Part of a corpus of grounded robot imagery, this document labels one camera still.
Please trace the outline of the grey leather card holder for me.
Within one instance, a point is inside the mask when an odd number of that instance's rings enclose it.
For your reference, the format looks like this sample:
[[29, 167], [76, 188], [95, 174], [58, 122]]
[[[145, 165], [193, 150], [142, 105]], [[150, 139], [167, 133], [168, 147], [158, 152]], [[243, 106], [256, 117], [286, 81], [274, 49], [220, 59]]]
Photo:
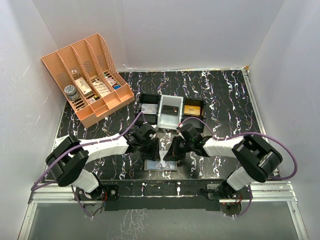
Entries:
[[176, 161], [165, 161], [164, 156], [166, 155], [166, 150], [160, 150], [159, 156], [160, 160], [144, 160], [144, 170], [145, 171], [177, 171], [178, 163]]

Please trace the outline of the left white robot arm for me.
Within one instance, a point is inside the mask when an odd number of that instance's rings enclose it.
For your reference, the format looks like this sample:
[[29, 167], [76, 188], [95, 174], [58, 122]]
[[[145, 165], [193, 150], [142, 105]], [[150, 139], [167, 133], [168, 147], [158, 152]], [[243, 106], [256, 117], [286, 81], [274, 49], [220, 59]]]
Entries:
[[156, 133], [155, 126], [146, 122], [110, 137], [92, 141], [68, 135], [45, 162], [50, 167], [57, 161], [50, 169], [50, 173], [58, 186], [73, 186], [83, 190], [91, 199], [100, 200], [108, 194], [98, 176], [85, 170], [85, 165], [100, 158], [135, 152], [159, 160]]

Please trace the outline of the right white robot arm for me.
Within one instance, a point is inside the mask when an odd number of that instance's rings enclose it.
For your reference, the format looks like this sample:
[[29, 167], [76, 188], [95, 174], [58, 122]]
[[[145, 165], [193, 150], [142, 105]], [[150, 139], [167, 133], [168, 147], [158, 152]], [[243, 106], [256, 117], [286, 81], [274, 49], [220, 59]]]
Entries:
[[206, 198], [212, 195], [221, 199], [233, 199], [240, 194], [242, 188], [252, 182], [266, 182], [283, 161], [282, 155], [256, 134], [217, 140], [212, 136], [202, 136], [190, 123], [180, 124], [177, 130], [179, 135], [172, 139], [171, 146], [163, 157], [164, 161], [183, 160], [187, 153], [194, 152], [202, 157], [236, 158], [241, 165], [214, 189], [202, 188], [200, 194]]

